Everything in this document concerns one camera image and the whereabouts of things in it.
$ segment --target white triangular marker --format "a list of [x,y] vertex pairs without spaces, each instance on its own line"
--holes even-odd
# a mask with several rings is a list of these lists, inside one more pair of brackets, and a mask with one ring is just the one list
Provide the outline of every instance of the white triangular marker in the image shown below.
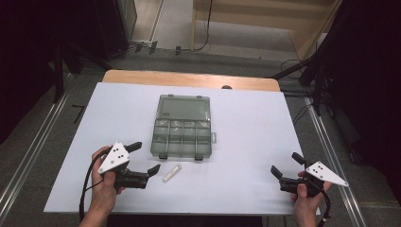
[[348,182],[339,177],[336,173],[330,170],[321,162],[317,162],[314,165],[308,167],[306,172],[316,177],[319,180],[339,184],[342,186],[348,186]]
[[130,154],[120,142],[115,142],[106,159],[100,166],[98,173],[102,174],[110,169],[130,161]]

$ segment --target clear plastic box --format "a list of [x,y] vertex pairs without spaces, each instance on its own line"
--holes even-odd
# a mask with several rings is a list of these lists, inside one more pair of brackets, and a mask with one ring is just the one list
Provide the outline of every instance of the clear plastic box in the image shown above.
[[210,98],[161,95],[150,152],[160,159],[194,158],[212,154]]

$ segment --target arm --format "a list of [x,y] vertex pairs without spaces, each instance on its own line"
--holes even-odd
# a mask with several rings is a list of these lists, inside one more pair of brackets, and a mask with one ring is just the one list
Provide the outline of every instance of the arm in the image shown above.
[[[103,147],[92,155],[94,159],[101,151],[107,149]],[[97,159],[92,168],[92,185],[98,185],[92,188],[92,200],[88,212],[79,227],[86,226],[103,226],[106,223],[107,216],[112,212],[115,205],[117,194],[120,194],[124,188],[115,191],[115,173],[106,172],[104,179],[100,176],[97,170],[100,168],[103,158]]]
[[[298,176],[303,177],[304,172],[300,172]],[[327,191],[331,183],[325,182],[323,187]],[[291,194],[291,199],[295,201],[294,218],[298,227],[316,227],[316,211],[322,203],[323,194],[319,193],[314,198],[308,198],[306,185],[298,184],[297,195]]]

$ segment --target human hand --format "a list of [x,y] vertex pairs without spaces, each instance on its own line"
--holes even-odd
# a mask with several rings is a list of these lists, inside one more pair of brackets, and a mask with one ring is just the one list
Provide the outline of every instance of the human hand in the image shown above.
[[[107,148],[109,147],[103,147],[92,154],[92,160]],[[91,205],[80,226],[102,226],[106,222],[107,216],[114,209],[116,196],[125,189],[122,187],[115,190],[114,172],[106,172],[104,178],[97,172],[105,158],[106,156],[97,159],[92,168],[92,185],[96,186],[92,188]]]
[[[304,177],[305,172],[298,173],[299,177]],[[331,186],[330,182],[324,182],[324,191],[327,191]],[[306,185],[298,184],[297,194],[291,194],[290,197],[295,201],[294,218],[298,227],[316,227],[316,211],[324,198],[322,193],[319,193],[314,198],[308,198]]]

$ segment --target white tabletop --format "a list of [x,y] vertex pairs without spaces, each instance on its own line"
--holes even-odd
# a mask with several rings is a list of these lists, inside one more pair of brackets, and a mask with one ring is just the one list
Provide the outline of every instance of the white tabletop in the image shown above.
[[[217,142],[202,162],[152,157],[150,144],[160,95],[209,96]],[[146,189],[128,188],[114,212],[134,214],[288,215],[293,203],[280,191],[271,165],[296,178],[303,170],[291,158],[302,155],[284,95],[190,87],[99,83],[62,164],[45,212],[76,213],[94,151],[120,141],[142,142],[128,168],[146,172],[162,164]],[[163,177],[183,168],[167,183]],[[86,193],[85,210],[91,191]]]

